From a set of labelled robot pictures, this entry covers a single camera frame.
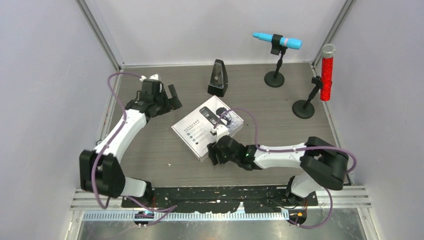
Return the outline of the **white box with black tray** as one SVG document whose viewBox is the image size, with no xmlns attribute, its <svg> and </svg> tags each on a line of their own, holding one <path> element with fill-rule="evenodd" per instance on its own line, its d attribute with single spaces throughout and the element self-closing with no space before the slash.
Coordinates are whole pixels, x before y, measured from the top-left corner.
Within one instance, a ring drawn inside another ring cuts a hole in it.
<svg viewBox="0 0 424 240">
<path fill-rule="evenodd" d="M 231 137 L 243 128 L 244 120 L 233 111 L 227 112 L 229 109 L 221 99 L 212 96 L 171 128 L 202 162 L 208 157 L 207 145 L 216 141 L 212 133 L 215 125 L 227 127 Z"/>
</svg>

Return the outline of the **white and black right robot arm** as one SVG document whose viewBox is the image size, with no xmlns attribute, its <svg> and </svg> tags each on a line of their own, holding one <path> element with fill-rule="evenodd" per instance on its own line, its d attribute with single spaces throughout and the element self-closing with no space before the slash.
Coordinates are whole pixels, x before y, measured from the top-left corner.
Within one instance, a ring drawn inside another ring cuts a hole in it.
<svg viewBox="0 0 424 240">
<path fill-rule="evenodd" d="M 348 172 L 348 155 L 315 136 L 309 137 L 305 143 L 271 147 L 243 145 L 226 135 L 208 144 L 207 149 L 213 165 L 233 162 L 247 171 L 269 168 L 303 170 L 302 174 L 289 179 L 282 194 L 291 205 L 301 204 L 321 188 L 342 190 Z"/>
</svg>

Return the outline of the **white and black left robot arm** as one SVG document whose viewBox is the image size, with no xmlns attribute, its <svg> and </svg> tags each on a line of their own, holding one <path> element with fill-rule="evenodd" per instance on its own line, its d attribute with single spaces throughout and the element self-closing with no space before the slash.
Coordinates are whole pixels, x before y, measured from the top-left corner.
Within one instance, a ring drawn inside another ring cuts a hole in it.
<svg viewBox="0 0 424 240">
<path fill-rule="evenodd" d="M 136 97 L 125 105 L 120 121 L 108 136 L 94 149 L 81 152 L 81 188 L 110 198 L 134 197 L 141 207 L 148 207 L 154 199 L 152 184 L 125 176 L 120 163 L 134 137 L 152 118 L 181 107 L 174 85 L 170 84 L 165 90 L 155 76 L 144 79 Z"/>
</svg>

